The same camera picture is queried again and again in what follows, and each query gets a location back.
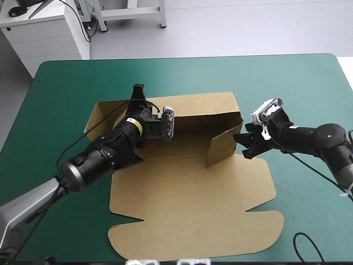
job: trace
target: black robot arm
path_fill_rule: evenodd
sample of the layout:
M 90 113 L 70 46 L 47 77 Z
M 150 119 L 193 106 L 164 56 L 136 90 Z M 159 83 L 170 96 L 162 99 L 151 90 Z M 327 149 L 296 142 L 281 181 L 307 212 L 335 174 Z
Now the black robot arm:
M 143 85 L 134 85 L 125 117 L 61 167 L 68 191 L 79 192 L 107 171 L 128 165 L 135 158 L 135 147 L 142 148 L 145 139 L 170 141 L 173 130 L 174 110 L 164 106 L 162 114 L 153 115 Z
M 339 186 L 351 190 L 353 184 L 353 146 L 344 128 L 324 124 L 317 128 L 294 126 L 279 98 L 265 102 L 252 114 L 253 122 L 245 125 L 248 133 L 235 134 L 236 142 L 245 146 L 245 158 L 251 159 L 271 149 L 283 153 L 305 153 L 321 158 Z
M 31 233 L 21 244 L 23 228 L 41 215 L 39 224 L 51 203 L 69 192 L 79 192 L 111 169 L 128 166 L 135 158 L 135 147 L 145 139 L 170 141 L 174 130 L 174 110 L 165 106 L 163 113 L 152 114 L 153 103 L 136 84 L 126 115 L 116 127 L 97 137 L 83 152 L 59 167 L 60 176 L 0 206 L 0 264 L 7 264 L 10 254 L 19 254 Z

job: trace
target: cardboard flap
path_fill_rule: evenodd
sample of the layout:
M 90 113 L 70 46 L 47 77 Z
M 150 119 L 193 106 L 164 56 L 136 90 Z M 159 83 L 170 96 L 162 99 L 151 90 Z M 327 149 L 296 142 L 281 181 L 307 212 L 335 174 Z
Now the cardboard flap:
M 174 261 L 256 253 L 281 234 L 284 217 L 278 211 L 226 215 L 175 216 L 113 226 L 109 240 L 126 259 Z
M 238 126 L 241 121 L 240 113 L 179 116 L 175 118 L 175 132 L 171 142 L 147 140 L 144 148 L 135 149 L 135 152 L 144 160 L 207 155 L 212 139 Z M 221 138 L 228 141 L 228 145 L 219 145 L 217 149 L 222 153 L 218 158 L 224 159 L 234 154 L 236 143 L 231 137 Z M 232 147 L 233 153 L 230 154 L 229 149 Z
M 92 113 L 88 119 L 86 127 L 84 128 L 84 132 L 86 133 L 89 129 L 91 129 L 94 125 L 102 120 L 105 116 L 107 116 L 110 112 L 112 112 L 119 105 L 124 104 L 121 108 L 117 109 L 112 113 L 104 122 L 98 125 L 94 130 L 92 130 L 88 135 L 88 139 L 93 141 L 98 136 L 103 133 L 111 130 L 116 119 L 126 111 L 125 105 L 127 105 L 128 99 L 122 100 L 109 100 L 109 101 L 99 101 L 95 104 Z
M 240 124 L 233 129 L 227 130 L 212 139 L 211 146 L 207 152 L 207 167 L 211 167 L 234 155 L 237 143 L 234 141 L 233 135 L 240 132 L 242 125 Z
M 178 117 L 239 112 L 233 92 L 159 97 L 148 100 L 156 104 L 160 110 L 164 105 L 171 106 Z
M 261 251 L 283 216 L 245 211 L 275 196 L 262 159 L 233 155 L 208 169 L 205 156 L 143 161 L 114 173 L 110 210 L 145 221 L 112 227 L 109 239 L 125 258 L 161 261 Z

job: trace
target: gray floor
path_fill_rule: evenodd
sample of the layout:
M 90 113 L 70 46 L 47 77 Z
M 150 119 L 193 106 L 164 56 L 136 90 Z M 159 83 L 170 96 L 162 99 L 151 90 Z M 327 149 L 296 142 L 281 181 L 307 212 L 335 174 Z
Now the gray floor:
M 166 0 L 158 18 L 108 22 L 92 59 L 299 54 L 353 56 L 353 0 Z M 140 0 L 150 6 L 158 0 Z M 124 1 L 102 0 L 106 9 Z M 0 148 L 31 78 L 0 34 Z

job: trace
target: black cable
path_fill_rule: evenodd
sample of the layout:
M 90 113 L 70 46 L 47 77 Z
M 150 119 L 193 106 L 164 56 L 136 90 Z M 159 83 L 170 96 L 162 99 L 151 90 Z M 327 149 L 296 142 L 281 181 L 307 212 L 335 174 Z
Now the black cable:
M 92 38 L 95 35 L 95 33 L 97 32 L 98 24 L 99 24 L 99 21 L 97 20 L 93 34 L 89 36 L 90 38 Z
M 352 133 L 353 133 L 353 130 L 350 130 L 350 131 L 348 132 L 348 137 L 349 137 L 349 141 L 351 142 L 352 150 L 353 150 L 353 138 L 352 138 Z
M 15 255 L 11 258 L 10 260 L 10 264 L 13 263 L 16 258 L 20 255 L 21 251 L 23 250 L 23 248 L 25 247 L 25 245 L 27 244 L 27 242 L 29 241 L 30 237 L 33 235 L 33 233 L 35 232 L 35 230 L 38 228 L 40 222 L 43 220 L 44 216 L 46 215 L 46 213 L 48 212 L 50 206 L 53 204 L 56 196 L 58 195 L 60 188 L 63 187 L 64 182 L 63 182 L 63 177 L 62 177 L 62 173 L 61 173 L 61 165 L 60 165 L 60 160 L 63 157 L 63 155 L 69 150 L 71 149 L 75 144 L 77 144 L 79 141 L 81 141 L 85 136 L 87 136 L 92 130 L 94 130 L 94 128 L 96 128 L 98 125 L 100 125 L 104 120 L 106 120 L 109 116 L 112 115 L 112 113 L 114 113 L 115 111 L 117 111 L 118 109 L 120 109 L 122 106 L 126 105 L 127 103 L 131 102 L 131 101 L 140 101 L 140 102 L 147 102 L 149 104 L 151 104 L 152 106 L 154 106 L 157 109 L 157 112 L 161 112 L 159 110 L 159 108 L 153 103 L 150 102 L 148 100 L 145 99 L 129 99 L 128 101 L 120 104 L 119 106 L 117 106 L 116 108 L 114 108 L 110 113 L 108 113 L 105 117 L 102 118 L 102 120 L 100 120 L 99 122 L 97 122 L 95 125 L 93 125 L 87 132 L 85 132 L 81 137 L 79 137 L 76 141 L 74 141 L 72 144 L 70 144 L 68 147 L 66 147 L 59 155 L 59 158 L 56 161 L 56 168 L 59 172 L 58 175 L 58 179 L 59 179 L 59 184 L 58 187 L 56 188 L 56 190 L 54 191 L 53 196 L 51 197 L 51 199 L 49 200 L 49 202 L 43 207 L 43 212 L 41 213 L 41 215 L 39 216 L 37 222 L 34 224 L 34 226 L 32 227 L 32 229 L 29 231 L 28 235 L 26 236 L 26 238 L 23 240 L 22 244 L 20 245 L 20 247 L 18 248 L 18 250 L 16 251 Z
M 297 157 L 296 155 L 294 155 L 293 153 L 289 152 L 286 148 L 284 148 L 282 145 L 280 145 L 276 140 L 274 140 L 273 138 L 272 139 L 272 142 L 274 142 L 281 150 L 287 152 L 289 155 L 291 155 L 292 157 L 294 157 L 296 160 L 298 160 L 300 163 L 302 163 L 303 165 L 305 165 L 306 167 L 310 168 L 312 171 L 314 171 L 315 173 L 319 174 L 321 177 L 323 177 L 324 179 L 326 179 L 327 181 L 329 181 L 331 184 L 335 185 L 337 188 L 339 188 L 342 192 L 344 193 L 347 193 L 347 196 L 351 199 L 351 201 L 353 202 L 353 197 L 352 195 L 349 194 L 349 190 L 345 191 L 343 188 L 341 188 L 337 183 L 335 183 L 332 179 L 330 179 L 329 177 L 327 177 L 326 175 L 324 175 L 323 173 L 321 173 L 320 171 L 318 171 L 317 169 L 313 168 L 312 166 L 310 166 L 308 163 L 304 162 L 303 160 L 301 160 L 299 157 Z M 318 252 L 320 258 L 321 258 L 321 261 L 322 261 L 322 264 L 325 263 L 325 260 L 323 258 L 323 256 L 321 255 L 321 252 L 319 250 L 319 248 L 316 246 L 316 244 L 314 243 L 314 241 L 307 235 L 305 234 L 304 232 L 298 232 L 294 235 L 293 237 L 293 247 L 294 247 L 294 250 L 298 256 L 298 258 L 301 260 L 301 262 L 305 265 L 307 265 L 307 263 L 305 262 L 305 260 L 303 259 L 303 257 L 300 255 L 299 251 L 298 251 L 298 248 L 297 248 L 297 244 L 296 244 L 296 239 L 299 235 L 303 235 L 305 236 L 307 239 L 309 239 L 309 241 L 311 242 L 311 244 L 315 247 L 316 251 Z
M 314 241 L 307 234 L 305 234 L 303 232 L 298 232 L 293 237 L 293 248 L 294 248 L 298 258 L 301 260 L 301 262 L 304 263 L 305 265 L 307 264 L 306 261 L 303 259 L 303 257 L 300 255 L 300 253 L 298 251 L 298 248 L 297 248 L 297 237 L 300 236 L 300 235 L 305 236 L 307 239 L 309 239 L 310 243 L 314 246 L 314 248 L 316 249 L 316 252 L 319 254 L 321 262 L 322 262 L 322 265 L 324 265 L 325 264 L 325 260 L 324 260 L 323 256 L 321 255 L 321 252 L 320 252 L 319 248 L 314 243 Z
M 321 177 L 323 177 L 324 179 L 326 179 L 327 181 L 329 181 L 331 184 L 335 185 L 337 188 L 339 188 L 342 192 L 347 193 L 348 197 L 351 199 L 351 201 L 353 202 L 353 197 L 352 195 L 349 194 L 349 190 L 346 192 L 343 188 L 341 188 L 336 182 L 334 182 L 332 179 L 330 179 L 329 177 L 327 177 L 326 175 L 324 175 L 323 173 L 321 173 L 320 171 L 318 171 L 317 169 L 313 168 L 312 166 L 310 166 L 308 163 L 304 162 L 303 160 L 301 160 L 299 157 L 297 157 L 296 155 L 294 155 L 293 153 L 289 152 L 287 149 L 285 149 L 282 145 L 280 145 L 277 141 L 275 141 L 272 137 L 271 137 L 272 142 L 274 142 L 280 149 L 282 149 L 283 151 L 287 152 L 289 155 L 291 155 L 292 157 L 294 157 L 296 160 L 298 160 L 301 164 L 303 164 L 304 166 L 310 168 L 312 171 L 314 171 L 316 174 L 319 174 Z
M 39 216 L 39 219 L 37 220 L 37 222 L 34 224 L 34 226 L 32 227 L 31 231 L 29 231 L 28 235 L 26 236 L 26 238 L 23 240 L 22 244 L 20 245 L 20 247 L 18 248 L 18 250 L 16 251 L 15 255 L 11 258 L 10 260 L 10 264 L 13 263 L 18 255 L 20 255 L 21 251 L 23 250 L 23 248 L 25 247 L 25 245 L 27 244 L 28 240 L 30 239 L 30 237 L 33 235 L 33 233 L 35 232 L 35 230 L 38 228 L 40 222 L 42 222 L 45 214 L 48 212 L 50 206 L 52 205 L 52 203 L 54 202 L 55 197 L 57 196 L 57 194 L 59 193 L 59 190 L 61 188 L 61 185 L 59 184 L 56 188 L 56 190 L 54 191 L 53 196 L 51 197 L 50 201 L 44 206 L 44 210 L 42 212 L 42 214 Z
M 63 0 L 59 0 L 59 1 L 60 1 L 61 3 L 63 3 L 63 4 L 65 4 L 65 5 L 67 5 L 67 6 L 72 10 L 72 12 L 75 14 L 75 16 L 76 16 L 76 18 L 77 18 L 77 20 L 78 20 L 78 22 L 79 22 L 79 25 L 80 25 L 80 27 L 81 27 L 81 31 L 82 31 L 82 34 L 83 34 L 84 39 L 85 39 L 88 43 L 90 43 L 90 42 L 92 41 L 92 40 L 91 40 L 91 37 L 92 37 L 92 36 L 90 36 L 90 35 L 88 34 L 87 30 L 86 30 L 86 29 L 84 28 L 84 26 L 82 25 L 81 20 L 80 20 L 78 14 L 76 13 L 76 11 L 72 8 L 71 5 L 69 5 L 68 3 L 64 2 Z

